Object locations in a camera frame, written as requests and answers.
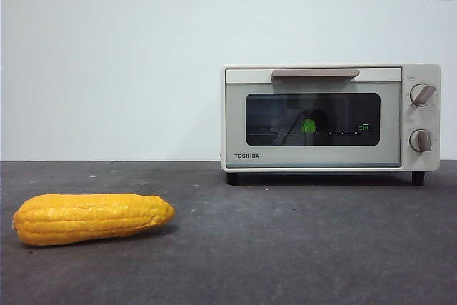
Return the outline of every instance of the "glass window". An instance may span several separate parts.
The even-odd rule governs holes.
[[[250,94],[250,146],[375,146],[381,98],[376,93]]]

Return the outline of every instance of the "knob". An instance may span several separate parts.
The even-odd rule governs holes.
[[[411,89],[411,101],[416,106],[425,106],[431,96],[433,96],[433,93],[435,93],[435,90],[435,86],[429,86],[427,84],[415,85],[413,89]]]
[[[416,130],[409,137],[409,144],[415,151],[423,153],[431,150],[431,137],[428,130]]]

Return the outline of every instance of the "toshiba toaster oven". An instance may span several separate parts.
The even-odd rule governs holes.
[[[221,167],[239,173],[410,171],[439,167],[436,64],[222,68]]]

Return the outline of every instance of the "toshiba logo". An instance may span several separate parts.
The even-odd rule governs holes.
[[[260,159],[259,154],[235,154],[237,159]]]

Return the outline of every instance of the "corn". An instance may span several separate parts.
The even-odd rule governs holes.
[[[13,216],[21,241],[33,246],[127,237],[160,226],[174,215],[160,196],[138,194],[44,194]]]

